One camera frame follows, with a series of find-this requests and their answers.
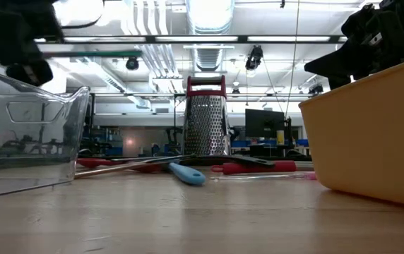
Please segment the ceiling duct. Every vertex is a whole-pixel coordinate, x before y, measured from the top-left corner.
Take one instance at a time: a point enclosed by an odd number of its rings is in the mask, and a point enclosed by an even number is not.
[[[193,35],[225,35],[232,24],[234,0],[186,0],[188,25]],[[193,49],[201,71],[216,71],[224,49]]]

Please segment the wooden table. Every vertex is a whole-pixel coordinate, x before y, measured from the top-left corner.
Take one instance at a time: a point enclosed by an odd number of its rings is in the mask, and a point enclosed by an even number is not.
[[[317,181],[126,172],[1,196],[0,253],[404,253],[404,207]]]

